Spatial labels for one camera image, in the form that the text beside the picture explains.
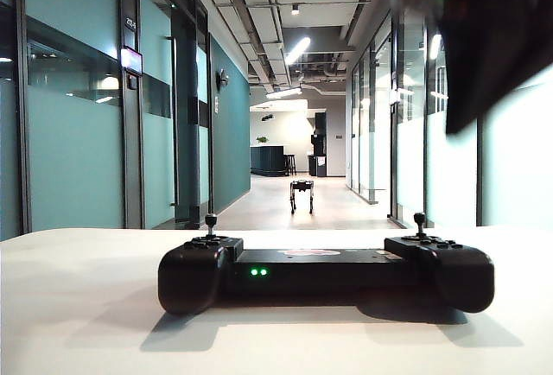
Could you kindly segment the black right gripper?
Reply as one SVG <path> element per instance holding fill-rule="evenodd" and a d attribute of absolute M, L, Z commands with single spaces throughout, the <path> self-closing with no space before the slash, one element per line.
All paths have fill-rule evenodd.
<path fill-rule="evenodd" d="M 455 134 L 552 63 L 552 0 L 443 0 L 446 132 Z"/>

